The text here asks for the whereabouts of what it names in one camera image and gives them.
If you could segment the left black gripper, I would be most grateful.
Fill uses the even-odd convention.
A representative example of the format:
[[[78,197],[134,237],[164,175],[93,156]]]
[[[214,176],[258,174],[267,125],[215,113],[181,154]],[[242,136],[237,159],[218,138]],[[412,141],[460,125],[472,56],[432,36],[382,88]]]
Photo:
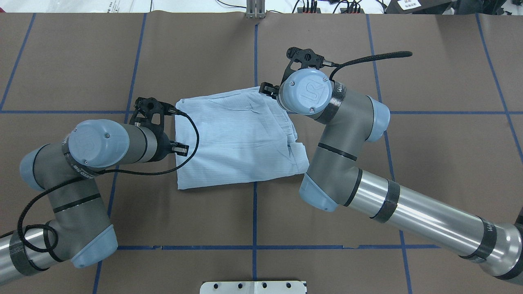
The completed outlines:
[[[187,157],[189,153],[190,146],[176,142],[170,141],[168,136],[162,132],[161,135],[155,135],[157,142],[156,151],[153,155],[153,161],[158,162],[164,159],[169,154],[176,154],[178,156]]]

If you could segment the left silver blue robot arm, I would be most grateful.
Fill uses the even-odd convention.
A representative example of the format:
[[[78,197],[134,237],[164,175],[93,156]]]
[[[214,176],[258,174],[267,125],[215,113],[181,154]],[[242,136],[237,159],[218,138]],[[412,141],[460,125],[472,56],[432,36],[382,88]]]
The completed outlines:
[[[194,156],[162,128],[107,119],[83,121],[62,141],[28,153],[19,172],[39,194],[16,228],[1,236],[1,285],[61,262],[85,268],[112,255],[118,241],[96,178],[115,173],[117,165],[157,162],[170,153]]]

